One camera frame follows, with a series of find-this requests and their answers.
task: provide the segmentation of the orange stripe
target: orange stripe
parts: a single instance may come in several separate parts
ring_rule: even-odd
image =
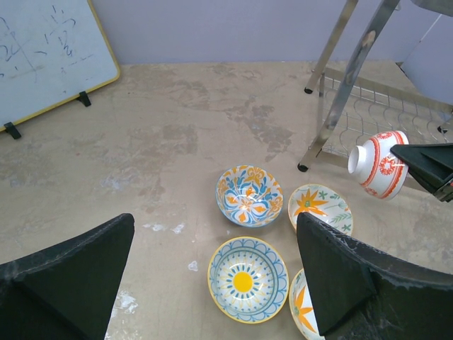
[[[374,162],[373,162],[373,169],[371,170],[371,174],[368,176],[368,178],[365,182],[360,184],[361,186],[364,186],[364,187],[367,186],[368,184],[370,184],[371,181],[374,179],[374,176],[376,176],[377,166],[379,164],[379,158],[381,158],[379,142],[374,137],[371,137],[369,140],[371,140],[374,145]]]
[[[399,132],[392,131],[392,133],[394,134],[394,136],[396,138],[397,144],[404,144],[403,138],[399,134]],[[390,186],[387,188],[387,190],[385,190],[384,194],[382,194],[381,198],[387,198],[390,196],[391,193],[393,193],[393,191],[395,190],[396,186],[399,183],[401,175],[403,174],[404,165],[403,165],[403,162],[401,160],[399,160],[398,158],[397,158],[397,162],[396,162],[395,166],[396,166],[395,177],[392,180],[392,182],[390,183]]]

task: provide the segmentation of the dishware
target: dishware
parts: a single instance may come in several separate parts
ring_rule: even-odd
[[[408,166],[390,152],[397,144],[409,144],[408,138],[401,131],[388,131],[352,149],[348,171],[371,196],[390,200],[401,190]]]
[[[223,214],[243,227],[271,223],[283,206],[283,192],[277,180],[257,166],[241,165],[225,171],[215,193]]]
[[[259,324],[282,309],[289,278],[272,246],[254,237],[237,237],[214,252],[207,284],[224,314],[244,324]]]
[[[349,236],[354,229],[348,204],[335,191],[321,184],[300,186],[289,197],[288,215],[294,230],[297,230],[297,216],[304,212]]]
[[[322,340],[319,335],[304,269],[294,277],[289,289],[289,308],[294,322],[308,340]]]

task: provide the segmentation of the dish rack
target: dish rack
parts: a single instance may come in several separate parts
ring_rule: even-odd
[[[358,3],[346,0],[305,87],[311,94],[319,81],[318,134],[297,166],[300,171],[316,159],[347,166],[349,150],[378,132],[401,130],[411,144],[453,142],[448,136],[453,134],[453,106],[358,76],[399,1],[381,0],[342,73],[326,65]],[[411,176],[404,184],[424,190]]]
[[[308,170],[315,159],[347,166],[349,151],[355,145],[389,130],[403,131],[415,145],[453,142],[453,133],[442,128],[451,118],[453,106],[361,77],[339,117],[329,117],[343,78],[343,72],[331,68],[321,74],[318,135],[299,163],[301,171]],[[405,184],[420,188],[410,176]]]

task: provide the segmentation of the whiteboard frame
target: whiteboard frame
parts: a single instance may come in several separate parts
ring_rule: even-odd
[[[115,67],[116,67],[116,70],[117,70],[117,74],[112,78],[112,79],[109,79],[107,81],[104,81],[103,83],[99,84],[99,85],[96,85],[90,89],[87,89],[85,90],[86,93],[90,93],[92,91],[95,91],[97,89],[100,89],[101,87],[105,86],[105,85],[108,85],[110,83],[113,83],[115,80],[118,80],[120,78],[120,75],[121,75],[121,70],[120,70],[120,65],[118,64],[118,61],[116,60],[116,57],[115,55],[113,54],[113,50],[112,50],[112,47],[110,46],[110,43],[108,42],[108,39],[107,39],[107,36],[105,35],[105,32],[102,28],[102,25],[101,25],[101,22],[99,21],[99,17],[98,17],[98,14],[96,13],[96,10],[94,9],[94,6],[93,6],[93,3],[91,2],[91,0],[86,0],[88,2],[88,5],[90,6],[90,9],[91,9],[91,13],[93,13],[93,16],[94,16],[94,19],[96,20],[96,24],[98,25],[98,28],[99,28],[99,31],[101,32],[102,34],[102,37],[105,41],[105,44],[108,48],[108,51],[110,53],[110,56],[112,57],[112,60],[113,60],[113,63],[115,64]],[[31,115],[27,115],[26,117],[24,118],[21,118],[19,120],[16,120],[13,123],[13,125],[18,125],[18,124],[21,124],[21,123],[24,123],[25,121],[27,120],[30,120],[34,117],[37,117],[43,113],[46,113],[50,110],[52,110],[53,108],[57,108],[58,106],[61,106],[63,104],[66,104],[70,101],[73,101],[74,99],[77,99],[79,97],[79,95],[75,95],[75,96],[72,96],[72,97],[69,97],[67,99],[64,99],[63,101],[60,101],[56,104],[52,104],[51,106],[48,106],[46,108],[43,108],[42,110],[39,110],[35,113],[32,113]],[[6,128],[2,125],[0,126],[0,132],[6,130]]]

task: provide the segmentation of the floor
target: floor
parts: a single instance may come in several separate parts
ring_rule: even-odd
[[[255,164],[279,180],[286,199],[304,183],[330,186],[350,204],[354,237],[453,273],[446,203],[409,188],[383,202],[345,169],[296,169],[315,134],[316,95],[303,92],[312,67],[124,66],[119,81],[91,94],[90,108],[75,101],[45,113],[20,125],[20,140],[1,133],[1,261],[132,213],[136,231],[107,339],[300,339],[287,305],[251,327],[226,317],[207,289],[212,253],[240,235],[271,243],[291,277],[302,267],[286,204],[258,230],[233,225],[217,207],[220,174]],[[361,75],[415,91],[390,62],[368,62]]]

